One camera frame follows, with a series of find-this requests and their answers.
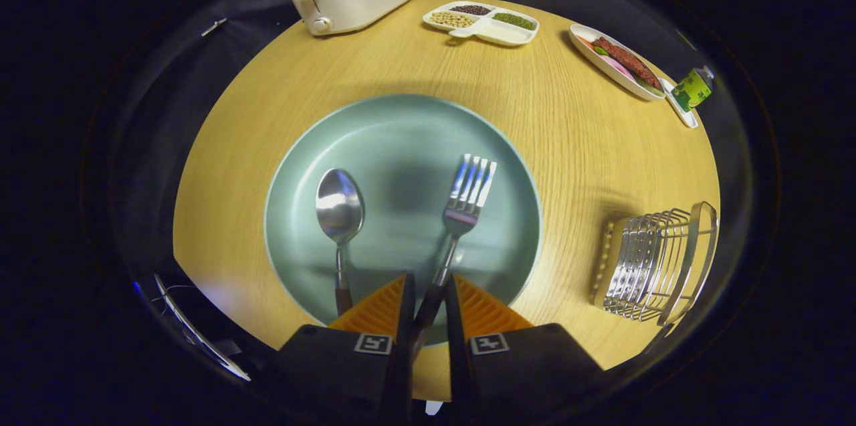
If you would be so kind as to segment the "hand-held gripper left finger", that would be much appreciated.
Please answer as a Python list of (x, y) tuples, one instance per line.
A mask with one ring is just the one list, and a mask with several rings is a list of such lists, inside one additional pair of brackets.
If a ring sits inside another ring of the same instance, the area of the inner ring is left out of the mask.
[(329, 326), (298, 328), (274, 358), (272, 386), (299, 423), (407, 423), (415, 277), (403, 274)]

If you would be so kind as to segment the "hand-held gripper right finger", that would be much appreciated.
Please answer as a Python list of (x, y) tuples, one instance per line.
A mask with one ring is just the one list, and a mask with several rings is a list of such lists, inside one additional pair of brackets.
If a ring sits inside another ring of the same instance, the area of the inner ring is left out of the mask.
[(551, 424), (597, 395), (602, 368), (561, 325), (534, 325), (463, 276), (445, 305), (456, 423)]

